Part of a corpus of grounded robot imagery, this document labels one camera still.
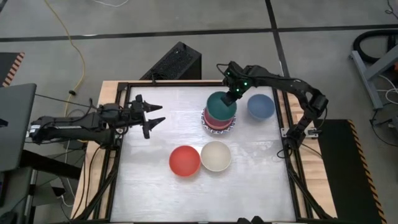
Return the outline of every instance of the green bowl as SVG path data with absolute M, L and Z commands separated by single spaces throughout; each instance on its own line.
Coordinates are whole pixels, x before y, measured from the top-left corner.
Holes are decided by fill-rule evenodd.
M 227 121 L 233 118 L 236 113 L 236 103 L 226 106 L 221 100 L 223 96 L 225 96 L 225 92 L 217 91 L 209 96 L 206 103 L 207 112 L 218 121 Z

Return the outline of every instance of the black box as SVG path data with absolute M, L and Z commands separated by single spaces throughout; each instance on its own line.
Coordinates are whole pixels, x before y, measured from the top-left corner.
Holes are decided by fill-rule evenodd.
M 201 80 L 201 53 L 178 42 L 140 80 Z

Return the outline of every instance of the blue bowl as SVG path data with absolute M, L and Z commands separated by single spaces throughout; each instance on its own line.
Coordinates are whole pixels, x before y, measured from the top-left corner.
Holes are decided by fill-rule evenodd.
M 256 94 L 248 101 L 249 114 L 256 120 L 264 121 L 275 111 L 274 101 L 264 94 Z

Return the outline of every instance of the black mat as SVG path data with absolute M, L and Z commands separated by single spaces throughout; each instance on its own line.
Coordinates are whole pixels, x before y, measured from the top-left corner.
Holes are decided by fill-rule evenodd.
M 25 53 L 0 52 L 0 87 L 7 87 L 14 79 Z
M 326 120 L 322 131 L 319 144 L 338 218 L 387 223 L 353 122 Z

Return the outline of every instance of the robotic arm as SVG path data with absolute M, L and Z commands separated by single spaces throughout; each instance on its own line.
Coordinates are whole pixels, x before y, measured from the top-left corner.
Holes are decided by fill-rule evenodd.
M 285 143 L 291 149 L 298 149 L 305 138 L 305 129 L 314 119 L 322 115 L 328 104 L 328 99 L 319 90 L 298 78 L 274 75 L 258 65 L 241 68 L 236 62 L 230 62 L 227 66 L 223 72 L 225 76 L 223 83 L 228 86 L 229 91 L 222 98 L 227 106 L 242 98 L 243 94 L 252 86 L 271 86 L 297 97 L 304 114 L 301 120 L 288 130 Z M 307 94 L 311 95 L 310 100 L 308 100 Z
M 129 103 L 130 108 L 121 108 L 116 103 L 108 103 L 96 108 L 95 112 L 89 110 L 82 117 L 54 118 L 40 117 L 33 121 L 29 137 L 36 144 L 53 139 L 95 141 L 102 148 L 117 146 L 116 136 L 123 135 L 129 127 L 141 125 L 144 137 L 149 139 L 149 131 L 162 122 L 165 118 L 149 119 L 146 121 L 144 112 L 159 110 L 162 106 L 151 105 L 142 100 L 141 95 Z

